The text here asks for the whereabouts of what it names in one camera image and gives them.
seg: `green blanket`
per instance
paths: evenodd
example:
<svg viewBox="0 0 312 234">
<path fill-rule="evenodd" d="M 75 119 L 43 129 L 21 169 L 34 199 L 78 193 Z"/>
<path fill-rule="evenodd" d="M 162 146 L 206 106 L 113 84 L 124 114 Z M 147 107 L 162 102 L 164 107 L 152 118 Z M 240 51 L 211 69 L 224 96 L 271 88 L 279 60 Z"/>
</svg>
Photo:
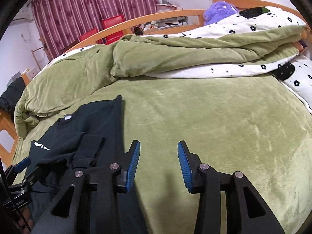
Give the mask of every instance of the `green blanket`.
<svg viewBox="0 0 312 234">
<path fill-rule="evenodd" d="M 126 35 L 111 45 L 96 45 L 58 61 L 26 87 L 15 108 L 17 134 L 26 137 L 38 124 L 29 112 L 52 115 L 120 77 L 211 63 L 267 64 L 293 56 L 298 50 L 290 42 L 300 40 L 303 28 L 285 26 L 218 39 Z"/>
<path fill-rule="evenodd" d="M 180 140 L 216 170 L 244 172 L 286 234 L 295 233 L 307 218 L 312 209 L 312 117 L 300 100 L 267 74 L 120 79 L 42 119 L 19 142 L 14 162 L 27 157 L 30 142 L 58 118 L 80 105 L 118 95 L 124 100 L 125 149 L 133 139 L 141 142 L 135 181 L 150 233 L 193 232 L 199 197 L 184 186 L 177 157 Z"/>
</svg>

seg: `purple plush toy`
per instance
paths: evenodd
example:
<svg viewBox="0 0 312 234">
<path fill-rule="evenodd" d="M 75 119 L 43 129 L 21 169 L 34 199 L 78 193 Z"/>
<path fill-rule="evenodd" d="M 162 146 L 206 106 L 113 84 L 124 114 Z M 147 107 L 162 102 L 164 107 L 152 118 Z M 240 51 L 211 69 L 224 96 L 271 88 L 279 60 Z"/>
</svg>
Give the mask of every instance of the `purple plush toy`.
<svg viewBox="0 0 312 234">
<path fill-rule="evenodd" d="M 204 13 L 204 26 L 215 24 L 237 12 L 238 9 L 227 2 L 219 1 L 213 3 Z"/>
</svg>

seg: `white logo on shirt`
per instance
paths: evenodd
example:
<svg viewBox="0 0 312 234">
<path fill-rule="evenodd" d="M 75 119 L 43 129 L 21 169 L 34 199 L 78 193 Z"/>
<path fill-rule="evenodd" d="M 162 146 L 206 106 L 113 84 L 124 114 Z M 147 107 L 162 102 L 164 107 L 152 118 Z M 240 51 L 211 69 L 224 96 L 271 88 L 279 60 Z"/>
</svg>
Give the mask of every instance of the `white logo on shirt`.
<svg viewBox="0 0 312 234">
<path fill-rule="evenodd" d="M 44 148 L 46 150 L 50 150 L 49 148 L 47 148 L 46 146 L 42 145 L 42 144 L 39 144 L 37 143 L 36 141 L 34 142 L 34 144 L 37 146 L 37 147 L 40 147 L 40 148 Z"/>
</svg>

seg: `pink curtain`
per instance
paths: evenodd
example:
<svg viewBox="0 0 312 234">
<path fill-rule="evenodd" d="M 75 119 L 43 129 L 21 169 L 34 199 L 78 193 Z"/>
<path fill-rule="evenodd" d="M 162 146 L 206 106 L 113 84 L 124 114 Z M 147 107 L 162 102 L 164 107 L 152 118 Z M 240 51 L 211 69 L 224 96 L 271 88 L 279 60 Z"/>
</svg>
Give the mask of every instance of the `pink curtain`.
<svg viewBox="0 0 312 234">
<path fill-rule="evenodd" d="M 158 0 L 33 0 L 35 21 L 53 58 L 102 19 L 123 14 L 126 20 L 156 12 Z"/>
</svg>

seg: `silver screw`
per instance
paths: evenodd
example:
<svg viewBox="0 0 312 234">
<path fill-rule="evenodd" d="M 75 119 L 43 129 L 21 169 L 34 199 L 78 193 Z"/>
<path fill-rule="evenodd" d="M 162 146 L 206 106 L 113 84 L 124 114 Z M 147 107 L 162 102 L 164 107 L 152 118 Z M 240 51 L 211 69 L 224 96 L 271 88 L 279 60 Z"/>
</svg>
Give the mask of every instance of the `silver screw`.
<svg viewBox="0 0 312 234">
<path fill-rule="evenodd" d="M 112 164 L 110 165 L 110 168 L 111 168 L 112 170 L 116 170 L 116 169 L 119 168 L 119 164 L 117 164 L 117 163 L 112 163 Z"/>
<path fill-rule="evenodd" d="M 83 175 L 83 171 L 76 171 L 76 172 L 75 172 L 75 176 L 76 176 L 77 178 L 81 177 L 82 175 Z"/>
<path fill-rule="evenodd" d="M 207 170 L 209 168 L 209 165 L 207 165 L 206 163 L 201 163 L 199 165 L 199 168 L 201 168 L 202 170 Z"/>
<path fill-rule="evenodd" d="M 243 174 L 242 172 L 236 172 L 236 173 L 235 173 L 235 176 L 236 176 L 237 178 L 242 178 L 242 177 L 244 176 L 244 174 Z"/>
</svg>

